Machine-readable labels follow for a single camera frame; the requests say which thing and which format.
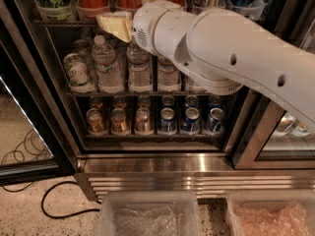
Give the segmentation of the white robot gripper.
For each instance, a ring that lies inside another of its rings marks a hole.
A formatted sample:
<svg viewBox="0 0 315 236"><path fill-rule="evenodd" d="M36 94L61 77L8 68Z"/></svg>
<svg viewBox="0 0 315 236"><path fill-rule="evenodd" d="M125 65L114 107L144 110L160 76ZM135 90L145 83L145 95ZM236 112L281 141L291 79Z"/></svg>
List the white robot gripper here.
<svg viewBox="0 0 315 236"><path fill-rule="evenodd" d="M133 36L137 44L153 55L158 52L155 47L155 30L159 19L168 11L182 10L178 4L166 0L141 0L143 6L132 14L127 11L98 14L96 20L100 28L128 43Z"/></svg>

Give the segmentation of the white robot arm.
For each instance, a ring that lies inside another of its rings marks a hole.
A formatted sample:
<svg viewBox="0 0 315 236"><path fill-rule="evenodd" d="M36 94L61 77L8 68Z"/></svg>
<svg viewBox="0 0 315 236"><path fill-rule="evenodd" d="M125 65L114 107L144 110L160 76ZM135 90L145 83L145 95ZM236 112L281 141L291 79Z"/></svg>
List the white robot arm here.
<svg viewBox="0 0 315 236"><path fill-rule="evenodd" d="M232 11L199 15L166 0L149 0L134 14L96 16L119 39L164 56L204 89L227 94L247 86L315 128L315 55L299 49Z"/></svg>

